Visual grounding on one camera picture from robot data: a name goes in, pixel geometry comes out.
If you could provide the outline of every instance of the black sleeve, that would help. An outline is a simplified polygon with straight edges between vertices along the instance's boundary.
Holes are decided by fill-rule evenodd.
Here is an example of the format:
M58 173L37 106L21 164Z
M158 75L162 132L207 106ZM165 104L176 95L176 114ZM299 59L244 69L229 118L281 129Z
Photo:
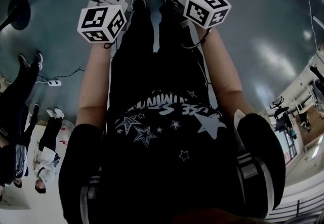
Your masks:
M238 124L237 132L246 148L268 167L274 190L274 208L282 199L286 180L285 156L269 123L258 114L248 114Z
M12 145L0 149L0 185L11 184L16 176L16 148Z
M97 127L82 124L74 129L69 139L59 174L63 215L68 223L82 223L80 192L99 169L102 134Z

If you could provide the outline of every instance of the white pipe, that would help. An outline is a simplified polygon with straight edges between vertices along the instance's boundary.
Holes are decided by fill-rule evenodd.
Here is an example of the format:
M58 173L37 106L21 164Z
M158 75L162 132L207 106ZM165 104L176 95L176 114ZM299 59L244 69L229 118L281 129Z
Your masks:
M316 23L318 23L320 25L320 27L322 27L324 29L324 24L316 16L313 16L313 20Z

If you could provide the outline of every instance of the white power outlet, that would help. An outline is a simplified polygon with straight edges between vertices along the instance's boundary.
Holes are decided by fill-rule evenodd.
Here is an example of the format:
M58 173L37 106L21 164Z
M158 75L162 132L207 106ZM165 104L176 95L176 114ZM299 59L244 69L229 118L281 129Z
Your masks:
M61 86L62 82L60 80L49 80L47 84L49 86Z

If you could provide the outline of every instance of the round black base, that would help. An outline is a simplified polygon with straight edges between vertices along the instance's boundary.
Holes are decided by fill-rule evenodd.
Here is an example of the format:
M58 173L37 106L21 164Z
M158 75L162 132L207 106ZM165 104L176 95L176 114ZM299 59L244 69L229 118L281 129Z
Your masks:
M17 13L17 19L11 23L16 30L23 30L29 24L30 6L28 0L11 0L8 5L8 17Z

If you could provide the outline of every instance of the green floor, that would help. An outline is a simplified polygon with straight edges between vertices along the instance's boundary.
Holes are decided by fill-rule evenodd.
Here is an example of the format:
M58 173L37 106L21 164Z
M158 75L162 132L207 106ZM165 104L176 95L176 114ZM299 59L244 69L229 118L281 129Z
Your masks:
M4 20L10 0L1 0L0 21ZM30 0L31 20L23 31L11 26L0 32L0 71L13 81L19 69L19 53L32 59L35 50L44 55L41 75L53 78L84 69L90 45L77 33L80 10L89 0ZM161 0L148 0L155 29L160 20ZM245 94L256 110L277 97L303 70L315 52L307 0L229 0L232 10L218 27L239 71ZM311 0L313 14L324 21L323 4ZM322 43L323 29L314 23L317 42ZM83 72L62 78L61 87L38 83L28 103L46 109L59 107L74 121Z

